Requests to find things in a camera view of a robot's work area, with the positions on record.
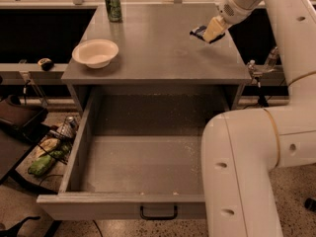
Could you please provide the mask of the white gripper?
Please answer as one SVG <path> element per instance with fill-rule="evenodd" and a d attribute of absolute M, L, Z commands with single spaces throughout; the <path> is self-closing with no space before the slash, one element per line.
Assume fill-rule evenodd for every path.
<path fill-rule="evenodd" d="M 223 0 L 218 5 L 218 13 L 220 16 L 210 20 L 202 35 L 208 43 L 222 36 L 228 25 L 236 25 L 244 21 L 251 14 L 251 10 L 240 7 L 234 0 Z"/>

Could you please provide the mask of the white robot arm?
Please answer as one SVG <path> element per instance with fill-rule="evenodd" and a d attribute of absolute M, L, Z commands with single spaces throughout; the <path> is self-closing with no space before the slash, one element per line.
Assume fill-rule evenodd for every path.
<path fill-rule="evenodd" d="M 316 14 L 309 0 L 224 0 L 213 39 L 265 4 L 288 85 L 285 106 L 214 117 L 201 140 L 201 173 L 211 237 L 282 237 L 269 171 L 314 162 Z"/>

